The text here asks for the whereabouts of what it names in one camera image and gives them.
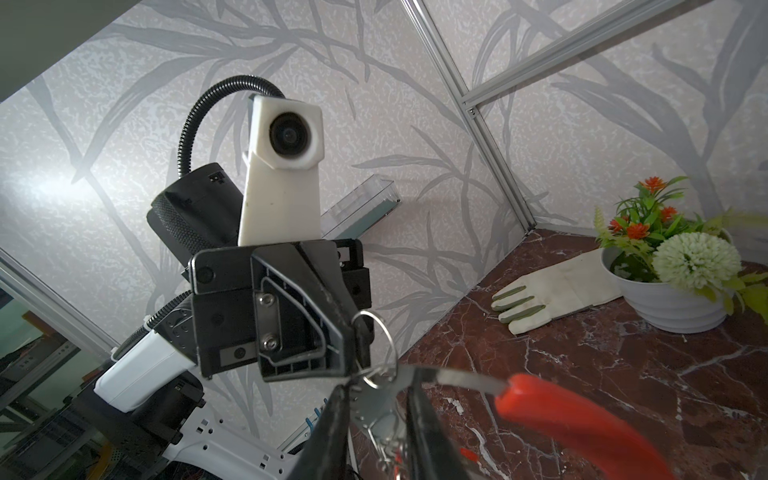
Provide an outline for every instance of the camera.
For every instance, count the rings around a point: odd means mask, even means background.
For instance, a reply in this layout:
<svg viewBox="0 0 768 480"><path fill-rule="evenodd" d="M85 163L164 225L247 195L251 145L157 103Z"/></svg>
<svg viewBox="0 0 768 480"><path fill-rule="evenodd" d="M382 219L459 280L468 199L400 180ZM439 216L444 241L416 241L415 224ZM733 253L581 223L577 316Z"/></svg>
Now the camera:
<svg viewBox="0 0 768 480"><path fill-rule="evenodd" d="M278 97L253 97L250 161L274 170L307 170L325 156L323 111L317 105Z"/></svg>
<svg viewBox="0 0 768 480"><path fill-rule="evenodd" d="M253 97L239 246L316 240L323 112L286 98Z"/></svg>

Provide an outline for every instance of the marble countertop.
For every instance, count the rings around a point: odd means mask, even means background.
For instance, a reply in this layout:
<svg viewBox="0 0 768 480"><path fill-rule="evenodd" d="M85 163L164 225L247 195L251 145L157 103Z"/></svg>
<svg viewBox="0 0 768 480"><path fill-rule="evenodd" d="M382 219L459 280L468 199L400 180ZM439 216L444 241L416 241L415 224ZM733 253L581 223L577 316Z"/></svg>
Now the marble countertop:
<svg viewBox="0 0 768 480"><path fill-rule="evenodd" d="M603 406L644 435L680 480L768 477L768 327L737 313L705 333L662 332L623 299L513 336L491 295L521 275L596 247L593 238L536 230L403 357L498 378L528 372ZM426 390L445 429L489 478L597 479L602 474L549 437L506 422L492 399ZM376 471L355 435L361 474Z"/></svg>

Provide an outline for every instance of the leaf pattern wallpaper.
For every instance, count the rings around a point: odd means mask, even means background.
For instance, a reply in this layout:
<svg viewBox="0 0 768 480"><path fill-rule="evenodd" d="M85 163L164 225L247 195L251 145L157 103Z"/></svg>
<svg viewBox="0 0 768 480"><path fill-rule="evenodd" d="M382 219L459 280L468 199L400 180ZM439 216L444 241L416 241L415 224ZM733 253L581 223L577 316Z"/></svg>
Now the leaf pattern wallpaper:
<svg viewBox="0 0 768 480"><path fill-rule="evenodd" d="M471 88L615 0L428 0ZM689 212L768 214L768 2L688 1L481 106L538 221L591 227L638 180L686 175ZM734 232L768 261L765 230Z"/></svg>
<svg viewBox="0 0 768 480"><path fill-rule="evenodd" d="M233 74L323 109L323 209L371 174L396 181L402 204L362 241L401 353L521 241L398 2L145 0L0 104L0 246L116 341L187 288L144 216L176 178L189 109ZM247 125L245 94L220 102L193 166L218 161L242 189ZM205 382L272 445L331 384L267 385L252 366Z"/></svg>

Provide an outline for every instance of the orange flower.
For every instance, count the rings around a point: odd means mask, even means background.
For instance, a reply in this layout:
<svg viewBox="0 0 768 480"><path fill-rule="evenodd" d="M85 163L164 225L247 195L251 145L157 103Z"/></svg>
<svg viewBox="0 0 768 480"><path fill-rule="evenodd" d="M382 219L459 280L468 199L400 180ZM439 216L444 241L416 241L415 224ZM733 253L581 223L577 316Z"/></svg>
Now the orange flower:
<svg viewBox="0 0 768 480"><path fill-rule="evenodd" d="M675 207L664 207L661 209L661 223L672 220L672 217L677 215L677 209Z"/></svg>
<svg viewBox="0 0 768 480"><path fill-rule="evenodd" d="M629 217L622 217L622 218L624 219L625 222L629 221ZM611 229L613 233L620 233L624 229L624 227L622 227L621 224L618 223L615 218L611 220L611 222L608 224L608 228Z"/></svg>
<svg viewBox="0 0 768 480"><path fill-rule="evenodd" d="M661 180L659 177L650 177L646 178L645 182L640 182L640 185L647 188L651 194L655 194L659 190L666 187L667 183L664 180Z"/></svg>
<svg viewBox="0 0 768 480"><path fill-rule="evenodd" d="M650 229L650 225L644 225L642 223L631 223L630 226L627 227L627 237L635 240L645 238L648 236L648 229Z"/></svg>

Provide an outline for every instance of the white glove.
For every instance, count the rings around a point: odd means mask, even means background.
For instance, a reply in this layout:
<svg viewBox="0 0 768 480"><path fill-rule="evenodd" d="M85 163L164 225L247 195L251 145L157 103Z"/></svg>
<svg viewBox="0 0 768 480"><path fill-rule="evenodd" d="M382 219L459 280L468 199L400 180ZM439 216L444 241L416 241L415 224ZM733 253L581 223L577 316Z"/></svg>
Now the white glove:
<svg viewBox="0 0 768 480"><path fill-rule="evenodd" d="M491 308L515 335L621 296L603 268L602 249L523 275L493 296Z"/></svg>

